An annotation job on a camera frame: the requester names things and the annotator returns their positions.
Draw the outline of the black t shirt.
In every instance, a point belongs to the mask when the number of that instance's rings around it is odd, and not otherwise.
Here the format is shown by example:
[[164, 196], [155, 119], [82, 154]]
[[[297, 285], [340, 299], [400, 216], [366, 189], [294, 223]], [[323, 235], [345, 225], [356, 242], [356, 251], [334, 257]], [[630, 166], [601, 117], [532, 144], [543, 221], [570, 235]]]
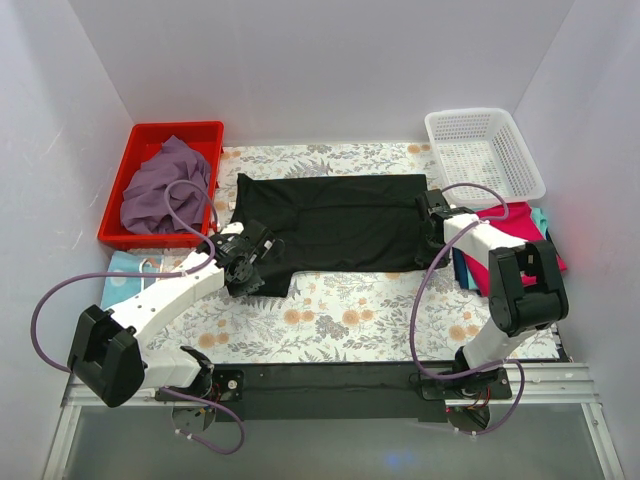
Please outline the black t shirt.
[[277, 239], [257, 263], [257, 293], [285, 297], [299, 272], [397, 273], [428, 267], [440, 247], [427, 238], [416, 198], [422, 174], [255, 180], [237, 177], [232, 219], [255, 220]]

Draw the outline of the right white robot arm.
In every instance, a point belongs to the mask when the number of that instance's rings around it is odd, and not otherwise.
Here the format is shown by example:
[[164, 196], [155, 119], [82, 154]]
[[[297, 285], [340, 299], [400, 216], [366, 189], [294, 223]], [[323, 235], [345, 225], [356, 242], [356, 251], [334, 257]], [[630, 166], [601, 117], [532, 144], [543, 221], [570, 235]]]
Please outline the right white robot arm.
[[419, 253], [433, 254], [426, 273], [458, 248], [489, 275], [490, 318], [455, 354], [449, 370], [436, 373], [416, 365], [412, 379], [426, 398], [488, 397], [511, 394], [505, 363], [527, 339], [567, 317], [569, 303], [555, 246], [504, 233], [466, 207], [450, 205], [442, 190], [416, 198], [421, 221]]

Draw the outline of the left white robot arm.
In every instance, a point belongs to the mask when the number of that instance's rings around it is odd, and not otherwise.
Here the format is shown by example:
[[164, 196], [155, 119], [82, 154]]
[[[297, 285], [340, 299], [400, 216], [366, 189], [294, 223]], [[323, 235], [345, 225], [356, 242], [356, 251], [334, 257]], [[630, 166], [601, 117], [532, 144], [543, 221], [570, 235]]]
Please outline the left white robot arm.
[[208, 397], [214, 364], [192, 347], [151, 350], [151, 339], [202, 298], [225, 289], [232, 297], [256, 292], [257, 263], [278, 243], [261, 223], [233, 223], [212, 235], [170, 277], [106, 310], [79, 317], [68, 368], [107, 406], [118, 407], [141, 389], [167, 387], [193, 400]]

